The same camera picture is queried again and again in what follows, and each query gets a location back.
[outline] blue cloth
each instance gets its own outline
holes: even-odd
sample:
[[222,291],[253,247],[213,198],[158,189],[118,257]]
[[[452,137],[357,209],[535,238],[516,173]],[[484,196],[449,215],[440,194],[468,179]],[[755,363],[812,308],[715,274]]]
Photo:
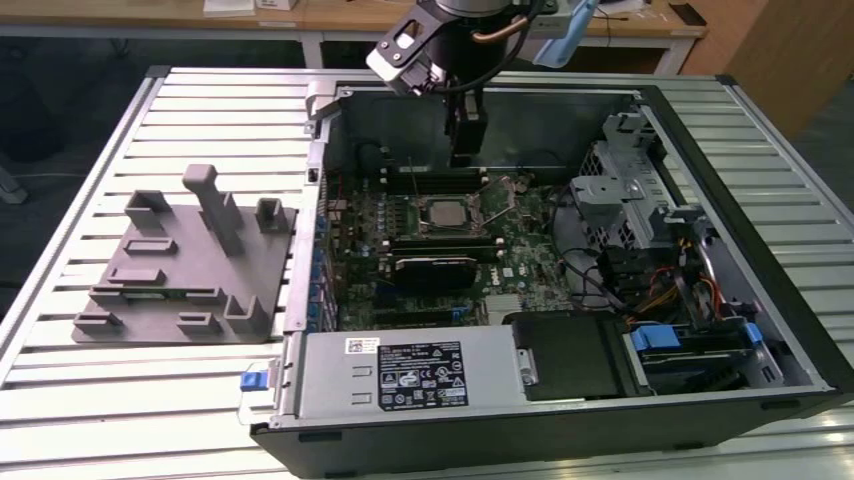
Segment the blue cloth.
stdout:
[[568,62],[575,53],[589,19],[599,6],[599,0],[581,0],[572,10],[572,18],[569,19],[569,28],[563,38],[548,40],[533,58],[535,65],[543,65],[549,68],[560,68]]

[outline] copper tube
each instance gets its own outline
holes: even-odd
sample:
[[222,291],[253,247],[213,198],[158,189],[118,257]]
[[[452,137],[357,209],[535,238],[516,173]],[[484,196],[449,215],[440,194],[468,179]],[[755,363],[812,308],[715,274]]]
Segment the copper tube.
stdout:
[[504,28],[501,28],[497,32],[492,33],[472,33],[471,39],[475,43],[495,43],[507,39],[513,33],[517,33],[528,24],[527,17],[521,17],[521,19],[512,22]]

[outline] blue drive latch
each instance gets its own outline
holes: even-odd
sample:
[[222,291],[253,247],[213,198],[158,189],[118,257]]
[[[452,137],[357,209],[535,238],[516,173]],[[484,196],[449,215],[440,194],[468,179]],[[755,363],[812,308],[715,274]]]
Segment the blue drive latch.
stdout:
[[240,391],[260,392],[266,390],[266,372],[242,372],[240,374]]
[[631,332],[631,343],[641,352],[655,348],[679,348],[681,343],[669,325],[643,325]]
[[762,343],[762,332],[759,331],[759,327],[755,323],[744,323],[744,332],[747,332],[747,339],[750,340],[750,344],[755,347]]

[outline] white box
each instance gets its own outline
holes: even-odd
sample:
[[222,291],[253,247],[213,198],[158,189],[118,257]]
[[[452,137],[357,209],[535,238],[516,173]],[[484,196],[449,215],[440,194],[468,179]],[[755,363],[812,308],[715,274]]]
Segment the white box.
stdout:
[[254,15],[252,0],[204,0],[205,17],[250,17]]
[[254,0],[257,8],[272,8],[273,10],[291,10],[299,0]]

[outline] blue tab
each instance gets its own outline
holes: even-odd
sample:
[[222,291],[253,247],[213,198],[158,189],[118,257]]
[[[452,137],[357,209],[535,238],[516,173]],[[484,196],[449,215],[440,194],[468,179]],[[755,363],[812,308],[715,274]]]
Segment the blue tab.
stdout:
[[755,323],[744,324],[744,331],[747,332],[747,338],[750,339],[750,343],[755,347],[762,343],[762,332],[759,331],[759,327]]
[[468,313],[468,307],[455,307],[451,309],[452,312],[452,321],[459,322],[463,315]]
[[266,390],[266,372],[242,372],[240,374],[240,391],[260,392]]
[[681,343],[669,325],[643,325],[631,332],[631,343],[641,352],[651,348],[679,348]]

